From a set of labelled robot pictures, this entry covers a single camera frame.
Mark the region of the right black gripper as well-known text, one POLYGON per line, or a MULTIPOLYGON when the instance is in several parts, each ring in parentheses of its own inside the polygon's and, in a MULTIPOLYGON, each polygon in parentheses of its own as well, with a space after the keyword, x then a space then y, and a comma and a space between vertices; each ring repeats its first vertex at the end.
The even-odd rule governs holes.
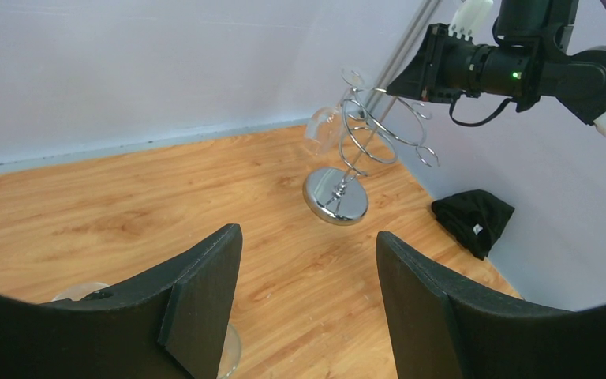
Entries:
POLYGON ((386 93, 427 103, 450 103, 462 94, 472 98, 496 94, 485 69, 497 46, 448 37, 448 24, 430 24, 417 53, 386 93))

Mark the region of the chrome wine glass rack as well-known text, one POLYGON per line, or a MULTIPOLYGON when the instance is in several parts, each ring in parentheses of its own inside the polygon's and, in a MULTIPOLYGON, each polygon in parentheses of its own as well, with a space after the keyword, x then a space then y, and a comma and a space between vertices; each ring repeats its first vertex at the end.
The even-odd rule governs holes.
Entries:
POLYGON ((370 94, 385 94, 382 88, 359 88, 343 100, 340 134, 336 150, 342 168, 322 167, 311 171, 304 180, 302 195, 310 210, 327 223, 349 226, 363 220, 369 207, 368 194, 360 179, 374 170, 398 162, 400 145, 412 148, 427 167, 439 165, 437 154, 425 142, 426 122, 432 114, 423 103, 410 102, 396 96, 390 98, 389 108, 399 105, 412 116, 415 136, 401 137, 387 126, 387 112, 376 115, 365 104, 370 94))

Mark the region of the clear wine glass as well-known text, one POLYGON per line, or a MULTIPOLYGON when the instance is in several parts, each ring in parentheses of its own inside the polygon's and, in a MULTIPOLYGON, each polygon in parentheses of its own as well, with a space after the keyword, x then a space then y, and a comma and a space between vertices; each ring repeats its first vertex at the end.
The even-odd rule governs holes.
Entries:
POLYGON ((304 132, 304 146, 312 156, 320 156, 337 144, 340 134, 343 100, 366 85, 367 77, 354 66, 343 66, 341 77, 346 89, 339 100, 331 106, 321 107, 308 120, 304 132))
MULTIPOLYGON (((109 285, 102 282, 80 283, 58 293, 52 298, 52 301, 63 299, 78 301, 91 293, 101 291, 107 287, 109 285)), ((228 324, 217 378, 229 378, 236 371, 241 359, 241 350, 242 345, 238 331, 232 324, 228 324)))

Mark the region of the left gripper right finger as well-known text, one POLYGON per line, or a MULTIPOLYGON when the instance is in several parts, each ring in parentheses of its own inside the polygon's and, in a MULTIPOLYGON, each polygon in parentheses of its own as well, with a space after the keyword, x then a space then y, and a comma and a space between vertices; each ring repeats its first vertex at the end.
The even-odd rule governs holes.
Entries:
POLYGON ((606 304, 568 311, 505 295, 388 231, 376 264, 400 378, 606 378, 606 304))

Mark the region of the clear wine glass back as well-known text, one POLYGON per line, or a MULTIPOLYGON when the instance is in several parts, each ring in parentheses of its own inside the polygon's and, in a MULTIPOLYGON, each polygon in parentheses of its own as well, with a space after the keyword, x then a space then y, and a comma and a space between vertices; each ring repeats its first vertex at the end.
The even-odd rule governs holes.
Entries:
POLYGON ((337 144, 340 134, 343 100, 366 85, 367 77, 354 66, 343 66, 341 77, 346 89, 339 100, 331 106, 321 107, 308 120, 304 132, 304 146, 312 156, 320 156, 337 144))

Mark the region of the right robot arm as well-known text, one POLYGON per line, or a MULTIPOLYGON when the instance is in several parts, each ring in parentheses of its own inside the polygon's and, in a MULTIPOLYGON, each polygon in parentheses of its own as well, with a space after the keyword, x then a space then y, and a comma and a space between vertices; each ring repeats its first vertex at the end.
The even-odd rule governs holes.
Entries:
POLYGON ((430 24, 412 61, 387 86, 390 96, 454 108, 462 97, 501 96, 529 110, 557 99, 606 138, 606 46, 568 54, 576 1, 504 1, 494 44, 476 44, 490 1, 466 1, 451 22, 430 24))

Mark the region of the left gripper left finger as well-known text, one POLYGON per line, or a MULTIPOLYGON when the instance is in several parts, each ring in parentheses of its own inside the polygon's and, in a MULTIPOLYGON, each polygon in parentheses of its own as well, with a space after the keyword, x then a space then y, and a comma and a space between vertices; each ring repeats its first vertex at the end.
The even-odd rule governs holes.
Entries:
POLYGON ((215 378, 241 262, 227 224, 82 299, 0 295, 0 378, 215 378))

